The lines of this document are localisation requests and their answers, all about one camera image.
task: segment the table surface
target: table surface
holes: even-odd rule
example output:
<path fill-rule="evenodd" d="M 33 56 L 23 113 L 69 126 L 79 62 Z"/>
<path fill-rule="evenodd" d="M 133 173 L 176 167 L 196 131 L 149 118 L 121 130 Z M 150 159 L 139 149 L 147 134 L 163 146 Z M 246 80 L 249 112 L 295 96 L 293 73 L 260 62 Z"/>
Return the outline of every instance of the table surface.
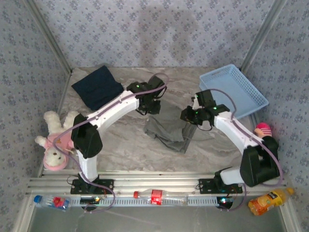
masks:
<path fill-rule="evenodd" d="M 241 197 L 236 199 L 236 206 Z M 145 222 L 117 216 L 119 213 Z M 280 208 L 254 216 L 247 205 L 234 212 L 209 207 L 114 207 L 108 212 L 84 214 L 39 208 L 28 232 L 285 232 Z"/>
<path fill-rule="evenodd" d="M 68 111 L 77 110 L 83 115 L 91 113 L 71 87 L 96 68 L 76 68 L 70 78 L 64 98 L 61 118 Z M 211 71 L 207 68 L 109 68 L 116 81 L 128 86 L 134 81 L 147 81 L 153 73 L 169 75 L 168 90 L 163 99 L 184 109 L 192 105 L 191 97 L 199 90 L 199 76 Z M 143 127 L 148 116 L 130 112 L 123 116 L 104 133 L 100 131 L 103 149 L 98 155 L 98 171 L 196 171 L 212 173 L 239 165 L 241 153 L 219 130 L 210 132 L 196 130 L 185 154 L 166 148 L 158 140 L 146 135 Z M 241 122 L 250 130 L 248 117 Z M 76 169 L 69 163 L 67 169 Z"/>

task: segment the floor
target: floor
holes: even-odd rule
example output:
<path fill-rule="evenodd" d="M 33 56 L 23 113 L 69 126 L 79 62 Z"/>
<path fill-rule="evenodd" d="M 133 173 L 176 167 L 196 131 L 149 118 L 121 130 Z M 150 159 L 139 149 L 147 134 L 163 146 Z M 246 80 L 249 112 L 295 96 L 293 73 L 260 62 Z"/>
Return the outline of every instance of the floor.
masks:
<path fill-rule="evenodd" d="M 64 98 L 61 118 L 71 110 L 84 116 L 91 113 L 71 85 L 97 68 L 76 68 L 70 78 Z M 164 99 L 180 108 L 191 105 L 191 97 L 199 91 L 199 76 L 208 68 L 109 68 L 116 81 L 128 86 L 134 81 L 148 81 L 153 73 L 164 72 L 170 82 Z M 131 112 L 111 125 L 104 133 L 100 131 L 103 149 L 98 155 L 98 171 L 198 171 L 215 172 L 219 169 L 239 165 L 241 154 L 220 131 L 196 130 L 185 154 L 169 150 L 158 140 L 146 135 L 143 127 L 148 116 Z M 252 130 L 248 117 L 241 122 Z M 76 167 L 69 163 L 67 169 Z"/>

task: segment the stuffed toy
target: stuffed toy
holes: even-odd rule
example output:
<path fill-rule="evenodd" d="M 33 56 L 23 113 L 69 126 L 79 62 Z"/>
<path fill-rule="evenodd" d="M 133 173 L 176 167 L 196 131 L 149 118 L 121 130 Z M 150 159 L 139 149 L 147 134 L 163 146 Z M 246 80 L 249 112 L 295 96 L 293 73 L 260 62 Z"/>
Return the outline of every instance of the stuffed toy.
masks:
<path fill-rule="evenodd" d="M 69 159 L 54 148 L 53 141 L 61 133 L 73 126 L 74 119 L 78 114 L 76 111 L 69 112 L 63 123 L 63 127 L 61 126 L 59 115 L 56 112 L 48 111 L 44 114 L 49 135 L 47 138 L 37 136 L 35 142 L 45 148 L 43 164 L 46 169 L 59 171 L 67 166 Z M 71 140 L 71 131 L 58 139 L 56 146 L 66 154 L 69 154 L 74 148 L 73 141 Z"/>

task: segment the blue bottle cap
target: blue bottle cap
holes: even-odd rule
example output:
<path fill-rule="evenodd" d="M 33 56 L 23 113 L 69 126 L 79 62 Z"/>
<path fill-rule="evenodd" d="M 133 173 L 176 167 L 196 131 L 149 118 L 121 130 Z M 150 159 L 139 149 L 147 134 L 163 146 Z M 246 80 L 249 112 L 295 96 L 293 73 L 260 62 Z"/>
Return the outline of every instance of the blue bottle cap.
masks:
<path fill-rule="evenodd" d="M 35 203 L 40 203 L 41 200 L 42 200 L 42 198 L 43 198 L 43 197 L 42 197 L 41 195 L 37 195 L 37 196 L 34 197 L 34 200 L 33 200 L 33 201 L 34 201 Z"/>

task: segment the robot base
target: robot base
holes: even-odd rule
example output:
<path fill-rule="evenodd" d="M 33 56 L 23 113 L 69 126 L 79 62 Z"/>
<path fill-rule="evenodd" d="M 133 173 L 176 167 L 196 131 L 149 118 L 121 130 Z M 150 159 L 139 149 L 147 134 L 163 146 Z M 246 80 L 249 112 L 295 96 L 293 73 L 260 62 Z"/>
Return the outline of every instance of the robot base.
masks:
<path fill-rule="evenodd" d="M 225 185 L 218 188 L 214 179 L 199 179 L 197 189 L 200 194 L 242 193 L 242 187 L 239 187 L 238 184 Z"/>
<path fill-rule="evenodd" d="M 114 188 L 114 180 L 112 179 L 99 179 L 97 177 L 93 183 L 98 184 L 98 185 L 103 185 L 106 186 L 110 189 L 113 190 Z M 78 174 L 78 179 L 73 180 L 72 182 L 72 187 L 71 187 L 71 194 L 75 195 L 83 195 L 83 194 L 93 194 L 93 195 L 111 195 L 109 191 L 95 187 L 91 184 L 88 184 L 85 182 L 82 177 Z"/>

